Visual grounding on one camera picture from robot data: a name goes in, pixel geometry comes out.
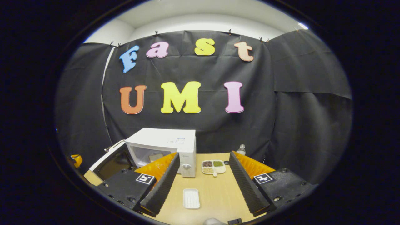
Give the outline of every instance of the water bottle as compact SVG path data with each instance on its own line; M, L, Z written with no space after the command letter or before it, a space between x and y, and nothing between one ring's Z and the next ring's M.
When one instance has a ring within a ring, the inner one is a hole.
M239 149L236 150L237 153L242 154L242 155L246 155L246 150L244 149L244 144L241 144L239 146Z

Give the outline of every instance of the pink letter i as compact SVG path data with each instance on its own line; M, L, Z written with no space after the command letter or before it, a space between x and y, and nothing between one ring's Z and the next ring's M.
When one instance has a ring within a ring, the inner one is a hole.
M227 113L241 113L244 111L240 104L240 87L242 83L230 81L224 83L224 87L228 90L228 106L225 108Z

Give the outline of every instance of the microwave dial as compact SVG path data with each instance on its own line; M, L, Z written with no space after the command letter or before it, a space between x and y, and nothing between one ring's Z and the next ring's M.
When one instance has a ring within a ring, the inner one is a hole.
M190 168L191 168L191 166L190 166L189 164L183 164L182 167L183 167L184 169L190 169Z

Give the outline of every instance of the divided plate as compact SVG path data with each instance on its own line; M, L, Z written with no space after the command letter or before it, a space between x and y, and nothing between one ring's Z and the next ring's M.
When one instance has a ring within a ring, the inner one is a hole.
M210 167L204 167L203 166L204 162L211 162L211 166ZM222 166L217 166L216 167L216 166L214 166L214 162L217 162L220 165L222 164ZM225 167L225 164L224 164L224 162L222 160L217 160L217 159L204 160L204 161L201 162L201 171L204 174L212 174L214 177L216 177L217 174L226 172L226 167Z

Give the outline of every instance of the microwave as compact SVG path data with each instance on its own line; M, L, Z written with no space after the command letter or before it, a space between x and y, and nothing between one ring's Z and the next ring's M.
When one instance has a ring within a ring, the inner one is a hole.
M178 152L183 177L196 176L196 130L143 128L120 140L85 173L87 180L99 185L121 169L135 169Z
M183 177L196 176L196 130L142 128L125 143L137 167L178 152L178 173Z

